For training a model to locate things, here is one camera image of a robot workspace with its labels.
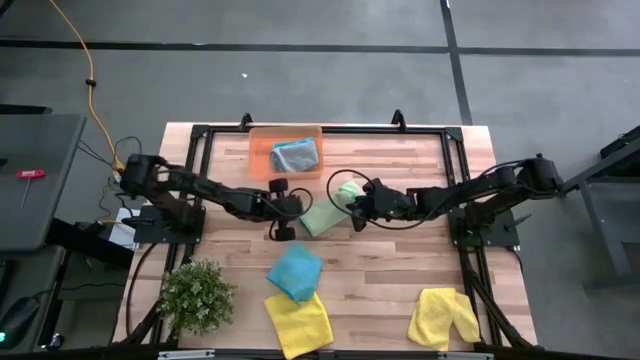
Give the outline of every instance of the green plant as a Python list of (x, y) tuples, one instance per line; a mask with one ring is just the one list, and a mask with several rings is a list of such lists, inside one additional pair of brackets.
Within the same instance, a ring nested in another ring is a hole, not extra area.
[(231, 324), (234, 285), (225, 283), (217, 262), (195, 260), (163, 275), (158, 311), (171, 329), (204, 335)]

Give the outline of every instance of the concrete floor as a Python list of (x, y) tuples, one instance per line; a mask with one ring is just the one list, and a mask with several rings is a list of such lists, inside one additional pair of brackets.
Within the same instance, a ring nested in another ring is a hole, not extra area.
[[(634, 0), (449, 2), (459, 46), (640, 48), (640, 3)], [(92, 41), (447, 45), (438, 0), (60, 0), (59, 5)], [(0, 39), (74, 40), (44, 0), (16, 2), (0, 20)], [(158, 150), (168, 121), (235, 121), (247, 111), (266, 122), (386, 123), (400, 108), (410, 123), (462, 123), (448, 54), (92, 53), (97, 111), (114, 138), (135, 135), (149, 153)], [(1, 48), (0, 54), (1, 103), (89, 116), (81, 51)], [(568, 178), (593, 163), (603, 145), (640, 123), (638, 57), (462, 55), (461, 64), (473, 124), (489, 126), (498, 161), (542, 152)], [(83, 139), (108, 153), (95, 125), (87, 126)], [(132, 150), (133, 144), (122, 148), (123, 154)], [(106, 166), (79, 153), (58, 216), (89, 221), (101, 215), (97, 203), (108, 176)], [(105, 204), (118, 207), (111, 197)], [(581, 198), (528, 202), (515, 212), (533, 214), (519, 234), (540, 344), (637, 358), (640, 291), (582, 289), (584, 281), (606, 275), (596, 269), (608, 260)], [(112, 304), (94, 305), (69, 311), (77, 318), (66, 321), (74, 346), (110, 336), (109, 317), (78, 320), (96, 306), (115, 320)]]

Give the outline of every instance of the wooden tabletop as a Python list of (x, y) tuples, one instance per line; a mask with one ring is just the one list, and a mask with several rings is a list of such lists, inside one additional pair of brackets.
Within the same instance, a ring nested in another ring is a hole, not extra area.
[[(167, 124), (160, 155), (170, 163), (184, 164), (192, 126), (193, 123)], [(463, 134), (469, 168), (472, 177), (477, 176), (495, 164), (489, 130), (485, 126), (468, 126), (463, 127)], [(323, 143), (322, 178), (289, 184), (290, 189), (309, 189), (317, 202), (326, 199), (328, 177), (343, 168), (380, 177), (386, 185), (399, 190), (446, 186), (442, 149), (436, 136), (325, 134)], [(254, 182), (248, 176), (248, 148), (247, 134), (216, 134), (208, 177), (230, 187), (267, 189), (266, 182)], [(455, 147), (451, 148), (457, 159)], [(202, 146), (196, 159), (201, 158), (201, 152)], [(454, 164), (459, 181), (457, 161)], [(199, 166), (196, 160), (194, 168)], [(345, 173), (336, 176), (332, 190), (348, 180), (364, 184), (356, 175)], [(241, 221), (215, 204), (204, 204), (207, 221), (195, 256), (219, 261), (225, 280), (238, 287), (233, 300), (233, 324), (203, 337), (182, 334), (180, 347), (280, 349), (263, 302), (278, 292), (266, 275), (291, 243), (269, 240), (269, 223)], [(313, 240), (302, 228), (296, 228), (299, 240), (310, 240), (304, 241), (304, 246), (324, 260), (317, 292), (329, 314), (335, 338), (328, 348), (425, 350), (407, 338), (409, 319), (420, 291), (455, 287), (464, 293), (458, 253), (451, 245), (444, 216), (412, 230), (388, 231), (368, 226), (361, 233), (356, 233), (347, 219)], [(132, 327), (158, 297), (167, 248), (158, 245), (142, 266), (131, 301)], [(142, 252), (143, 249), (136, 252), (129, 279)], [(487, 260), (496, 302), (524, 338), (536, 343), (524, 282), (514, 255), (505, 249), (489, 248)], [(115, 341), (125, 337), (125, 300), (120, 307)], [(488, 339), (484, 307), (479, 306), (479, 311), (482, 332)], [(450, 350), (468, 349), (471, 346), (452, 328)]]

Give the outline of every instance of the orange tray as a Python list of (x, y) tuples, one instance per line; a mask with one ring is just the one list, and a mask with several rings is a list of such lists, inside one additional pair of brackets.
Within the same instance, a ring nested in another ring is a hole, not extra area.
[[(293, 142), (312, 137), (318, 150), (318, 166), (313, 170), (295, 173), (279, 173), (273, 170), (269, 155), (273, 145)], [(278, 126), (260, 127), (249, 131), (249, 175), (258, 181), (276, 178), (318, 179), (322, 176), (324, 159), (322, 153), (322, 127), (320, 126)]]

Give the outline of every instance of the folded yellow cloth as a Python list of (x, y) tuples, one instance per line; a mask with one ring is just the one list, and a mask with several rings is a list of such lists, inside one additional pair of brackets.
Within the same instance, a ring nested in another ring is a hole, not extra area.
[(424, 289), (413, 309), (409, 339), (435, 350), (449, 350), (451, 323), (466, 342), (480, 341), (478, 319), (467, 295), (454, 288)]
[(282, 352), (287, 359), (333, 342), (329, 317), (318, 294), (313, 293), (309, 301), (296, 304), (287, 295), (280, 293), (265, 300), (264, 304), (276, 327)]

